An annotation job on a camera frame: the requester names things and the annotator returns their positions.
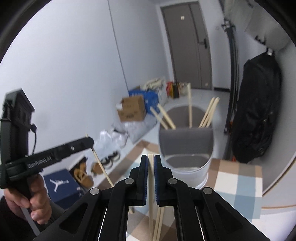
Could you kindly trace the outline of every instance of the wooden stick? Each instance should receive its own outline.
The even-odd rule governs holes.
[[[191,96],[191,83],[187,85],[187,96],[188,96],[188,114],[189,114],[189,128],[192,128],[192,96]]]
[[[158,225],[159,225],[160,211],[161,211],[161,207],[158,207],[152,241],[156,241],[156,238],[157,238],[157,231],[158,231]]]
[[[216,107],[217,107],[217,105],[218,105],[218,103],[219,103],[219,100],[220,100],[219,97],[217,97],[217,98],[215,99],[215,102],[214,102],[213,107],[212,107],[212,109],[211,109],[211,112],[210,112],[210,114],[209,114],[210,118],[209,118],[209,121],[208,121],[206,127],[209,127],[210,124],[211,124],[211,122],[212,122],[212,119],[213,119],[213,117],[214,117],[214,112],[215,112]]]
[[[160,238],[161,227],[163,225],[163,215],[164,215],[164,213],[165,213],[165,207],[161,207],[156,241],[159,241],[159,238]]]
[[[161,123],[161,125],[164,127],[164,129],[168,130],[168,126],[167,124],[159,117],[159,115],[157,114],[157,112],[155,111],[155,109],[153,109],[152,106],[150,106],[150,110],[151,112],[154,114],[154,116],[156,117],[156,119]]]
[[[219,99],[219,97],[217,97],[217,98],[214,100],[214,102],[213,102],[213,104],[212,104],[212,106],[211,106],[211,109],[210,109],[210,111],[209,111],[209,114],[208,114],[207,118],[205,119],[205,122],[202,124],[202,128],[204,128],[204,127],[207,125],[207,123],[209,122],[209,119],[210,119],[210,117],[211,117],[212,109],[213,109],[213,107],[215,106],[215,103],[218,101],[218,99]]]
[[[113,182],[112,182],[111,179],[109,178],[109,176],[108,176],[108,174],[107,174],[105,168],[103,167],[103,165],[102,165],[102,163],[101,163],[101,161],[100,161],[100,159],[99,159],[99,157],[98,157],[98,155],[97,155],[97,153],[96,153],[96,150],[94,149],[93,146],[91,147],[91,150],[92,150],[92,152],[93,152],[93,154],[94,154],[94,157],[95,157],[96,161],[97,161],[98,164],[100,165],[100,168],[102,169],[102,171],[103,171],[103,173],[104,173],[106,179],[108,180],[108,182],[110,183],[110,185],[111,185],[112,187],[114,187]],[[128,211],[129,211],[129,213],[133,213],[133,210],[132,210],[131,208],[129,208]]]
[[[165,109],[158,103],[157,104],[158,109],[160,110],[160,112],[163,114],[164,118],[166,119],[166,121],[168,122],[168,124],[170,125],[170,127],[175,130],[176,126],[173,123],[172,119],[169,117],[169,115],[167,114],[167,112],[165,111]]]
[[[202,124],[205,122],[205,119],[206,119],[206,117],[208,116],[208,114],[209,114],[209,112],[210,112],[210,109],[211,109],[211,107],[212,107],[212,105],[213,105],[213,103],[214,103],[214,100],[215,100],[215,97],[213,97],[213,98],[211,99],[211,101],[210,101],[210,103],[209,103],[209,106],[207,107],[207,111],[205,112],[205,115],[204,115],[204,117],[202,118],[202,121],[200,122],[200,125],[199,125],[198,128],[201,128]]]
[[[153,184],[154,184],[154,154],[149,153],[148,154],[148,159],[149,159],[149,166],[148,166],[148,178],[149,178],[149,186],[148,186],[148,191],[149,191],[149,230],[150,230],[150,239],[153,239]]]

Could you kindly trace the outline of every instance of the gray door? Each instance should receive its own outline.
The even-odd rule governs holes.
[[[192,88],[212,88],[210,52],[199,4],[165,7],[163,16],[175,80],[191,82]]]
[[[198,53],[201,59],[200,69],[201,69],[202,88],[210,89],[212,88],[212,67],[211,67],[211,53],[209,48],[207,31],[202,18],[200,4],[192,3],[190,4],[190,8],[192,11],[193,20],[195,22],[196,31],[197,31]]]

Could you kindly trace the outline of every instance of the white trash can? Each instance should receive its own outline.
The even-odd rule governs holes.
[[[165,130],[160,125],[159,147],[163,166],[170,168],[173,176],[188,186],[202,188],[213,155],[213,128],[198,128],[205,114],[198,107],[192,107],[192,128],[188,127],[188,106],[174,107],[167,113],[177,129]]]

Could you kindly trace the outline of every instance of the finger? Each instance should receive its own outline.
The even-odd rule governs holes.
[[[31,209],[37,210],[43,208],[46,201],[48,201],[47,191],[43,187],[39,192],[34,193],[34,196],[30,199]]]
[[[31,212],[31,217],[34,221],[39,221],[42,219],[46,219],[46,215],[48,211],[51,211],[51,206],[49,204],[49,201],[45,204],[45,206],[42,209],[38,209]]]
[[[20,207],[29,208],[30,202],[29,200],[20,194],[16,189],[10,188],[4,190],[4,195],[7,201],[14,202],[16,205]]]
[[[37,223],[39,224],[45,224],[48,222],[48,220],[50,219],[52,215],[52,209],[50,209],[45,215],[44,215],[44,218],[43,219],[40,219],[37,221]]]
[[[44,188],[44,180],[40,174],[36,175],[36,177],[32,179],[30,188],[34,193]]]

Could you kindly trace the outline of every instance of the black backpack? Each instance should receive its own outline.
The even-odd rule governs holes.
[[[247,163],[263,156],[272,140],[281,100],[281,70],[274,54],[262,53],[244,65],[231,128],[233,155]]]

